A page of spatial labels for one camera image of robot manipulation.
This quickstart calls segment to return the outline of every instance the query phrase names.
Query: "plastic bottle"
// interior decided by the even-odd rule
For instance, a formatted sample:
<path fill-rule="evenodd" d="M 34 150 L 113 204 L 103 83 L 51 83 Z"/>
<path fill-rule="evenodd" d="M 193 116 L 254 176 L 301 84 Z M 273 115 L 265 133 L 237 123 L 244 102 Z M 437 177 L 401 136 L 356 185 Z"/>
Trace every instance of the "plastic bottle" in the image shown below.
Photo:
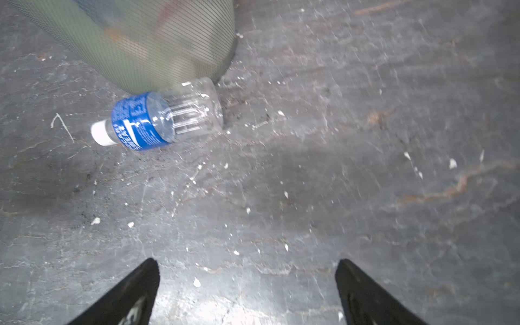
<path fill-rule="evenodd" d="M 222 107 L 209 78 L 118 101 L 110 119 L 92 124 L 102 146 L 146 150 L 222 131 Z"/>

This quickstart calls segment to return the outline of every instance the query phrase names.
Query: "stone floor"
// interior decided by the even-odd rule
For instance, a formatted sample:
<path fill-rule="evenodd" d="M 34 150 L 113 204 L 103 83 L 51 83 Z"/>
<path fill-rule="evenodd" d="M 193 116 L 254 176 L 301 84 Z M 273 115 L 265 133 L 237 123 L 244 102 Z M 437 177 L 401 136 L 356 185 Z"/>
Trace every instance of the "stone floor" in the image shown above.
<path fill-rule="evenodd" d="M 341 323 L 341 258 L 430 324 L 516 323 L 519 17 L 242 0 L 230 134 L 132 152 L 89 133 L 125 93 L 0 0 L 0 323 L 64 324 L 147 257 L 152 324 Z"/>

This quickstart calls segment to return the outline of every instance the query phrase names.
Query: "blue label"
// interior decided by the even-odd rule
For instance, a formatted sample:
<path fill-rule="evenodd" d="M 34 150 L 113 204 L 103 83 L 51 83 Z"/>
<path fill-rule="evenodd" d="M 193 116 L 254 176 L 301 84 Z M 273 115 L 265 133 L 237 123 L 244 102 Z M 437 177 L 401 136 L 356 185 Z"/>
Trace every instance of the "blue label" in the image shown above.
<path fill-rule="evenodd" d="M 112 110 L 112 126 L 130 149 L 146 150 L 167 145 L 152 125 L 146 106 L 149 93 L 118 101 Z"/>

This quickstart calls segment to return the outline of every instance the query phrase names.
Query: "white bottle cap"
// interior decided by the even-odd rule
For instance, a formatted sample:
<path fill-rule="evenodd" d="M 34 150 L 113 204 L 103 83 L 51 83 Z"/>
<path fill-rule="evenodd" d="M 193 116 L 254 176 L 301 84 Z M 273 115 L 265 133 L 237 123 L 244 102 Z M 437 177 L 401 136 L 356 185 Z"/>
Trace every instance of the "white bottle cap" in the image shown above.
<path fill-rule="evenodd" d="M 117 142 L 114 142 L 107 133 L 107 129 L 105 129 L 106 120 L 96 122 L 92 124 L 90 127 L 90 133 L 92 133 L 92 137 L 94 140 L 102 145 L 102 146 L 113 146 L 117 145 Z"/>

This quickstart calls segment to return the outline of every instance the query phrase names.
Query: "bottle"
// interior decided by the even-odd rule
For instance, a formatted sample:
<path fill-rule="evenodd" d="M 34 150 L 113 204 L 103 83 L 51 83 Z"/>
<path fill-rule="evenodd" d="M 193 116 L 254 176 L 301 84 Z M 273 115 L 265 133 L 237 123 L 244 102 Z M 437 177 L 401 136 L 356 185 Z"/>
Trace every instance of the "bottle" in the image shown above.
<path fill-rule="evenodd" d="M 222 131 L 222 107 L 209 78 L 118 101 L 110 119 L 92 124 L 102 146 L 122 144 L 133 150 L 164 146 Z"/>

